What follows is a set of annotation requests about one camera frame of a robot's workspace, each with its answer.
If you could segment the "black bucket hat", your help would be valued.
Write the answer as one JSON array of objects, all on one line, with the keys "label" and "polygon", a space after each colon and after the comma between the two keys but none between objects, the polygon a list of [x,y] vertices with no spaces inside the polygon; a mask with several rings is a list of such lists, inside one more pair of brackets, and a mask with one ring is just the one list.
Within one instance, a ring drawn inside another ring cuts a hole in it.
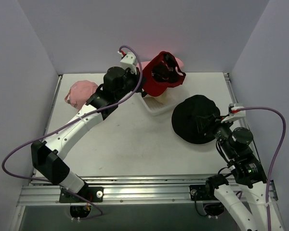
[{"label": "black bucket hat", "polygon": [[215,102],[204,95],[194,95],[178,104],[171,116],[173,131],[184,141],[191,144],[206,144],[202,142],[202,134],[197,131],[196,117],[221,115]]}]

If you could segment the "red baseball cap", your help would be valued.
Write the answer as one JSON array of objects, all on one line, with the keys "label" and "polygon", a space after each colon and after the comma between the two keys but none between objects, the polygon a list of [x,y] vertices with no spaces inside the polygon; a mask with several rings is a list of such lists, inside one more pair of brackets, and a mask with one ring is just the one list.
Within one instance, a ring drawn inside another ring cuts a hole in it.
[{"label": "red baseball cap", "polygon": [[168,88],[182,85],[186,77],[175,57],[161,51],[143,68],[143,91],[153,97],[160,96]]}]

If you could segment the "pink baseball cap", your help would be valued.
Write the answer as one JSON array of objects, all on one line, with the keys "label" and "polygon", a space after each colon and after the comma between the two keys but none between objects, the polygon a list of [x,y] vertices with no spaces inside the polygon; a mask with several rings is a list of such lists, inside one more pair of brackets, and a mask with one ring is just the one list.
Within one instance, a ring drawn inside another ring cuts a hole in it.
[{"label": "pink baseball cap", "polygon": [[65,102],[78,111],[86,101],[96,92],[98,85],[88,80],[75,82],[65,96]]}]

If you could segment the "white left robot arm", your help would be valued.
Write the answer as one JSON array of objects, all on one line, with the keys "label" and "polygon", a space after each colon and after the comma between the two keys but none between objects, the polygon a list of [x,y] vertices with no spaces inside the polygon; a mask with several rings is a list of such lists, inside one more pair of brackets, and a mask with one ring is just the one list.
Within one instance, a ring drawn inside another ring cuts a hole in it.
[{"label": "white left robot arm", "polygon": [[69,168],[64,159],[87,132],[118,108],[120,102],[138,92],[141,83],[139,70],[109,68],[103,83],[62,130],[31,144],[33,167],[53,185],[70,190],[75,201],[84,201],[88,195],[87,183]]}]

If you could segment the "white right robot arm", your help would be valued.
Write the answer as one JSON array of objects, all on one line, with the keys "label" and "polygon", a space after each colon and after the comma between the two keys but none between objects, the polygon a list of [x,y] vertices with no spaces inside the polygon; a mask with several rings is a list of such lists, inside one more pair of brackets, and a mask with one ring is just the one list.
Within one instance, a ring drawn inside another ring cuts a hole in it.
[{"label": "white right robot arm", "polygon": [[282,231],[278,212],[268,195],[269,180],[250,148],[251,131],[243,127],[231,130],[233,122],[225,116],[202,116],[200,121],[198,130],[215,137],[217,148],[223,152],[221,156],[249,206],[244,206],[221,174],[207,178],[205,195],[218,199],[242,231]]}]

